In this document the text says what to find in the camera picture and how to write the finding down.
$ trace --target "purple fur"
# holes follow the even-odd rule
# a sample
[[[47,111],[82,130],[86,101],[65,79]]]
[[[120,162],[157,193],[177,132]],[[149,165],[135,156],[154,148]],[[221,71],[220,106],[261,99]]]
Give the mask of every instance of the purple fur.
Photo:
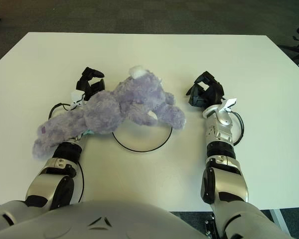
[[[142,72],[135,79],[131,76],[120,82],[112,92],[95,94],[84,107],[67,111],[42,124],[37,130],[33,155],[42,157],[50,153],[52,147],[89,129],[95,133],[111,133],[125,118],[140,125],[157,124],[157,120],[148,115],[149,111],[173,128],[183,128],[185,114],[173,106],[174,95],[163,90],[153,73]]]

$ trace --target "plush toy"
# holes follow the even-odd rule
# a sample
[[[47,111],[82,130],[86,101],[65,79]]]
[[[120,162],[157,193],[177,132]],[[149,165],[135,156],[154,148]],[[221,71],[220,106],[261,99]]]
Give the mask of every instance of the plush toy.
[[[182,129],[185,115],[174,106],[174,96],[163,90],[161,80],[141,66],[131,68],[129,73],[130,77],[112,92],[100,91],[84,106],[66,111],[41,125],[33,155],[41,157],[50,153],[52,147],[87,130],[101,134],[114,132],[126,118],[148,126],[160,120],[174,129]],[[157,119],[149,115],[150,111]]]

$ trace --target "silver robot arm segment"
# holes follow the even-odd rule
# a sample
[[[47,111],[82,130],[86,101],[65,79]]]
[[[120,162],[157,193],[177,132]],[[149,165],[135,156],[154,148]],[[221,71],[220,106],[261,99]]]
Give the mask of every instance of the silver robot arm segment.
[[[0,231],[70,204],[85,140],[82,137],[61,143],[29,186],[25,201],[0,206]]]
[[[206,118],[206,169],[201,197],[215,215],[218,235],[228,239],[290,239],[260,210],[248,203],[248,188],[236,160],[230,107],[236,99],[208,107]]]

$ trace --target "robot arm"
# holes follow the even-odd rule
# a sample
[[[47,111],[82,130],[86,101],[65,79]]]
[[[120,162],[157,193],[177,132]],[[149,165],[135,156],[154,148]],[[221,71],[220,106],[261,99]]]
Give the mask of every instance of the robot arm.
[[[209,88],[205,91],[197,80],[208,84]],[[259,209],[248,203],[248,188],[236,160],[229,116],[236,99],[223,99],[222,86],[208,72],[197,80],[189,91],[189,103],[205,109],[207,159],[201,197],[213,210],[218,236],[228,239],[290,239]]]
[[[29,186],[25,201],[0,206],[0,231],[70,204],[85,140],[82,137],[61,143]]]

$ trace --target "plush toy leg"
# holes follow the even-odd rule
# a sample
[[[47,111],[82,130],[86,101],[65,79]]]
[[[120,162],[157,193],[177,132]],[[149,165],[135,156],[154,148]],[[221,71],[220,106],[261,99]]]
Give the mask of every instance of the plush toy leg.
[[[152,126],[157,124],[157,119],[148,115],[149,111],[144,105],[133,103],[128,112],[128,118],[139,125]]]
[[[34,142],[32,153],[35,157],[45,156],[51,153],[54,146],[86,130],[83,110],[67,111],[51,118],[38,128],[38,139]]]
[[[163,103],[153,112],[156,114],[158,120],[170,124],[174,129],[181,129],[185,126],[185,114],[176,106]]]
[[[166,100],[165,100],[166,104],[171,105],[171,106],[175,104],[175,98],[172,93],[165,92],[165,98],[166,98]]]

